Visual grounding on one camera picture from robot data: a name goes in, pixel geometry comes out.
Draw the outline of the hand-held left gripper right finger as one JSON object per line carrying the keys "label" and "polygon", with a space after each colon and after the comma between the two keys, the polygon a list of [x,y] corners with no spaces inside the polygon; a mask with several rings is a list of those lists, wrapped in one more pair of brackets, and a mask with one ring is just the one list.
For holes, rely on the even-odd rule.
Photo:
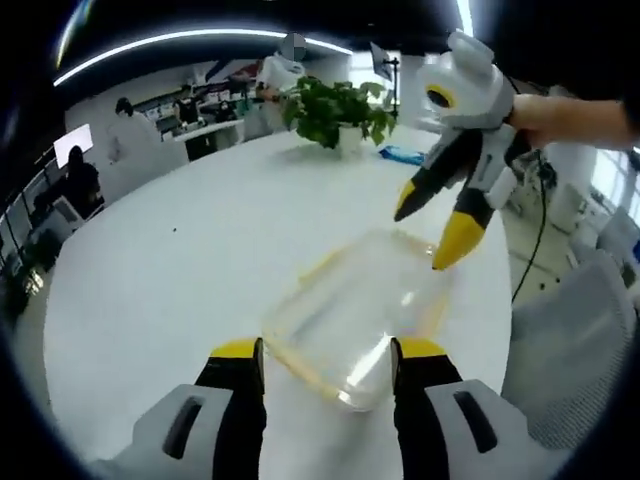
{"label": "hand-held left gripper right finger", "polygon": [[535,479],[538,448],[522,413],[464,381],[429,340],[391,340],[394,426],[404,479]]}

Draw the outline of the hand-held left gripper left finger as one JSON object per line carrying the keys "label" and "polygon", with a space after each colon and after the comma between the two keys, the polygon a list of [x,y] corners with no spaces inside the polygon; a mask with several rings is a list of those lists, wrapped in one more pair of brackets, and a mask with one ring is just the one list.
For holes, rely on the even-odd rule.
{"label": "hand-held left gripper left finger", "polygon": [[257,479],[267,424],[261,338],[213,350],[193,384],[134,424],[131,443],[90,464],[94,479]]}

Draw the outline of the person's right hand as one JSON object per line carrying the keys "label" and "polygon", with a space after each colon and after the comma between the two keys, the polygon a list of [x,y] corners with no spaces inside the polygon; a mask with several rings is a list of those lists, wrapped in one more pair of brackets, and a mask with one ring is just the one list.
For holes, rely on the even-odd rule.
{"label": "person's right hand", "polygon": [[553,119],[553,105],[549,97],[533,94],[516,94],[508,123],[523,131],[529,144],[542,148],[553,141],[549,130]]}

